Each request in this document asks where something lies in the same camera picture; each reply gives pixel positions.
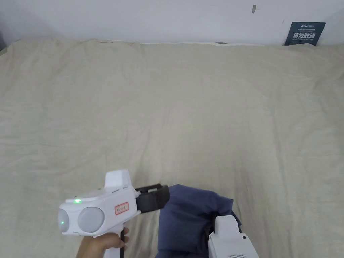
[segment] warning sign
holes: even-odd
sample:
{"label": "warning sign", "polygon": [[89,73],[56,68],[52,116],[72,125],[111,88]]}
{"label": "warning sign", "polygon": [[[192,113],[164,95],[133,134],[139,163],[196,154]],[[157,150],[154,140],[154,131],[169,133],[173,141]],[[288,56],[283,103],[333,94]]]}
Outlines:
{"label": "warning sign", "polygon": [[284,46],[318,43],[326,22],[292,22]]}

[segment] navy fabric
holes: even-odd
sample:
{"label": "navy fabric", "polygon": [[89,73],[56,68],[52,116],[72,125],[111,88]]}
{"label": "navy fabric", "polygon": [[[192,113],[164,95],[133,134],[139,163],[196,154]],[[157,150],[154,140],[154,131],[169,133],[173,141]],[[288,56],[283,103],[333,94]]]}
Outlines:
{"label": "navy fabric", "polygon": [[235,216],[233,199],[214,192],[183,185],[170,188],[170,200],[160,210],[158,254],[155,258],[208,257],[204,230],[212,224],[212,214]]}

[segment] handle grip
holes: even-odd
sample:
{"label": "handle grip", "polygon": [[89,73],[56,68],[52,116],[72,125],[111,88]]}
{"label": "handle grip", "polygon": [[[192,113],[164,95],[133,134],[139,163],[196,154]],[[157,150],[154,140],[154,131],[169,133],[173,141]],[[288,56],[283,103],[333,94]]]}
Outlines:
{"label": "handle grip", "polygon": [[[117,234],[122,241],[124,241],[123,225],[111,229],[108,233]],[[104,258],[124,258],[124,247],[122,248],[109,248],[105,250]]]}

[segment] beige bedsheet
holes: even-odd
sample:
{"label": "beige bedsheet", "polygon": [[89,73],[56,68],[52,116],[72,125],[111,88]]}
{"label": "beige bedsheet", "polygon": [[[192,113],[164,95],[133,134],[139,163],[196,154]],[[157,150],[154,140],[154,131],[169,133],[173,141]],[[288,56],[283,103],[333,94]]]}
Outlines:
{"label": "beige bedsheet", "polygon": [[[0,56],[1,257],[74,257],[58,206],[128,168],[235,200],[261,258],[344,254],[344,46],[21,40]],[[126,257],[154,257],[158,212]]]}

